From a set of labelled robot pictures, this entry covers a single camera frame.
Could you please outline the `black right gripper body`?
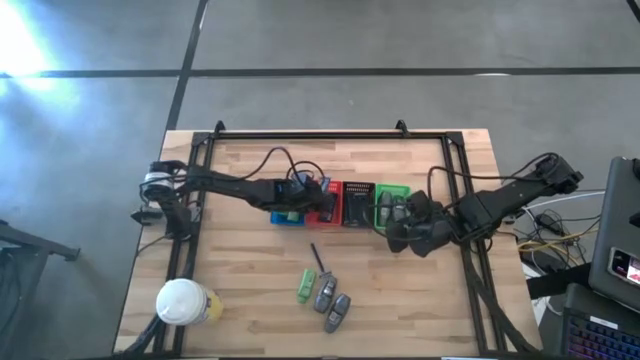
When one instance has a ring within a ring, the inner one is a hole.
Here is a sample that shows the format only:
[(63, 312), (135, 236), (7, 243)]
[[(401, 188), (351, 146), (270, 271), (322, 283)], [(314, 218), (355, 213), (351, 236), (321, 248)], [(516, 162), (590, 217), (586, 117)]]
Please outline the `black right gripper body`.
[(452, 241), (455, 237), (455, 226), (451, 214), (442, 205), (436, 205), (428, 220), (414, 226), (414, 233), (414, 253), (425, 258), (432, 251)]

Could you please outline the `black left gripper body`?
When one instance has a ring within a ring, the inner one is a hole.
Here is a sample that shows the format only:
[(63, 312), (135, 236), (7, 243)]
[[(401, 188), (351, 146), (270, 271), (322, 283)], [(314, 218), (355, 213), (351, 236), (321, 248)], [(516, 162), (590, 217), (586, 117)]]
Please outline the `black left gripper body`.
[(276, 183), (276, 211), (315, 211), (321, 198), (311, 194), (311, 183), (316, 182), (307, 175)]

